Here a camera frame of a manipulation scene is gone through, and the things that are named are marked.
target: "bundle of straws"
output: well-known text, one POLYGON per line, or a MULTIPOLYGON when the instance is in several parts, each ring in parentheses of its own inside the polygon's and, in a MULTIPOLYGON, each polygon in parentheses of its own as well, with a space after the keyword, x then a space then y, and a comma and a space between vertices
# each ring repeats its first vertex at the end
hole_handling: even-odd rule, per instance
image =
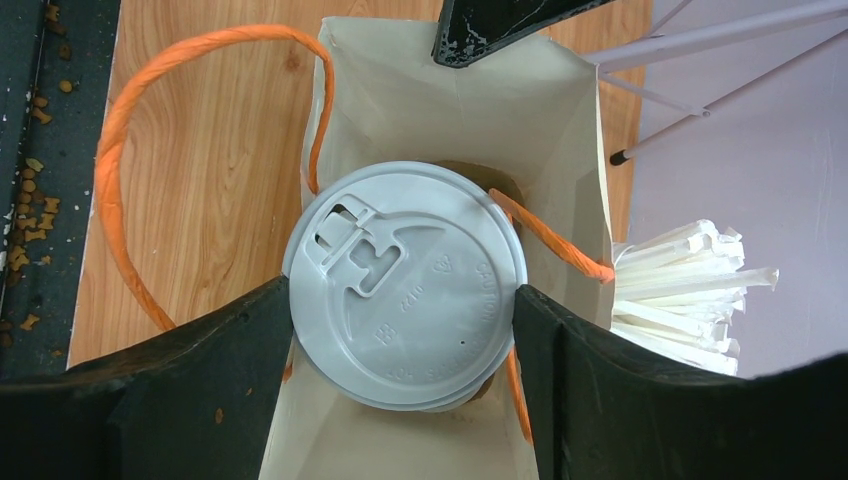
POLYGON ((612 331, 665 357, 736 375, 739 343, 728 337, 748 287, 777 285, 778 270, 740 271, 742 235, 709 220, 639 245, 616 245, 612 331))

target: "black rubber foot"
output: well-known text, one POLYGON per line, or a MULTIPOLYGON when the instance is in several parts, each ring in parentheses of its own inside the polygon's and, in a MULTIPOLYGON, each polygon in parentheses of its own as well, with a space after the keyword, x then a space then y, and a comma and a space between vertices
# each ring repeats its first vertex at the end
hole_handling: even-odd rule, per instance
POLYGON ((624 156, 624 150, 619 150, 612 155, 610 155, 610 165, 619 166, 624 165, 625 162, 630 160, 629 158, 624 156))

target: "white metal rod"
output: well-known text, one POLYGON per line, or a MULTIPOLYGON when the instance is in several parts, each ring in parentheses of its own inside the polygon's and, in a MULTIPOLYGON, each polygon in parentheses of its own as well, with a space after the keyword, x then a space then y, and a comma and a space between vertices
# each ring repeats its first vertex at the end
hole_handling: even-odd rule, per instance
POLYGON ((651 90, 646 90, 642 87, 638 87, 633 85, 632 83, 625 82, 624 80, 614 77, 608 73, 598 74, 598 78, 609 83, 610 85, 615 85, 616 87, 623 88, 629 92, 635 93, 640 97, 651 100, 653 102, 660 103, 667 107, 671 107, 675 110, 680 110, 681 112, 686 112, 689 115, 694 115, 696 117, 709 117, 710 111, 706 108, 696 107, 693 105, 689 105, 687 103, 678 102, 673 98, 666 97, 665 95, 660 95, 657 92, 653 92, 651 90))
POLYGON ((848 14, 848 0, 821 0, 688 32, 646 38, 584 55, 610 73, 688 55, 848 14))
MULTIPOLYGON (((731 101, 733 101, 734 99, 739 98, 739 96, 741 96, 746 91, 748 91, 749 89, 754 87, 756 84, 761 83, 765 79, 773 77, 773 76, 779 74, 780 72, 786 70, 791 65, 798 63, 803 57, 806 57, 808 54, 810 54, 810 53, 812 53, 816 50, 819 50, 821 48, 824 48, 827 45, 830 45, 831 43, 834 43, 834 42, 840 40, 842 37, 844 37, 846 35, 846 33, 848 33, 848 29, 842 30, 841 32, 839 32, 836 35, 828 38, 827 40, 823 41, 822 43, 819 43, 818 45, 814 46, 813 48, 796 55, 795 57, 789 59, 788 61, 782 63, 781 65, 778 65, 777 67, 773 68, 772 70, 769 70, 768 72, 761 75, 760 77, 757 77, 754 80, 751 80, 750 82, 746 83, 745 85, 737 88, 736 90, 734 90, 734 91, 728 93, 727 95, 719 98, 715 102, 707 105, 707 109, 709 109, 710 111, 715 113, 716 111, 720 110, 723 105, 726 105, 726 104, 730 103, 731 101)), ((692 123, 697 118, 698 117, 685 117, 682 120, 675 122, 675 123, 669 125, 668 127, 660 130, 659 132, 651 135, 650 137, 645 138, 644 140, 642 140, 638 144, 636 144, 636 145, 624 150, 623 152, 621 152, 622 155, 624 156, 624 159, 630 159, 630 158, 638 157, 639 155, 643 154, 645 150, 650 150, 652 145, 662 141, 664 138, 668 137, 669 135, 674 134, 674 132, 685 128, 687 125, 692 123)))
POLYGON ((678 3, 676 7, 672 8, 671 11, 666 14, 666 16, 661 18, 659 22, 655 23, 654 26, 652 26, 651 29, 648 30, 648 33, 646 33, 644 36, 642 36, 642 38, 653 37, 654 34, 656 34, 659 29, 664 27, 665 24, 668 23, 669 20, 674 18, 675 15, 680 13, 680 11, 683 10, 684 8, 686 8, 686 5, 689 5, 690 3, 692 3, 692 0, 683 0, 682 2, 678 3))

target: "wooden table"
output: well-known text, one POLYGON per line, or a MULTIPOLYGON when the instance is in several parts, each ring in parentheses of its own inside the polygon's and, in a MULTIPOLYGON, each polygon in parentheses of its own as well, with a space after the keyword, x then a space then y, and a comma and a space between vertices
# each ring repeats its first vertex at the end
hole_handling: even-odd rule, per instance
MULTIPOLYGON (((435 20, 441 0, 123 0, 109 101, 153 55, 210 30, 282 23, 318 33, 331 15, 435 20)), ((578 53, 634 40, 651 0, 618 0, 545 29, 578 53)), ((300 215, 298 163, 313 57, 293 42, 230 47, 184 65, 140 102, 123 158, 130 255, 178 323, 280 272, 300 215)), ((641 70, 621 77, 642 83, 641 70)), ((601 84, 606 152, 637 140, 640 99, 601 84)), ((608 169, 613 233, 627 234, 633 162, 608 169)), ((91 217, 69 352, 75 365, 159 331, 124 286, 91 217)))

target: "dark floor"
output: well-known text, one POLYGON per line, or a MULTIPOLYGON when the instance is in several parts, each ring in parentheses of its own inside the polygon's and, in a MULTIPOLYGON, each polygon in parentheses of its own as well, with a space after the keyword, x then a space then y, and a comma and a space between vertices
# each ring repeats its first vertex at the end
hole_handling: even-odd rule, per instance
POLYGON ((109 86, 120 0, 54 3, 0 1, 0 380, 65 370, 109 86))

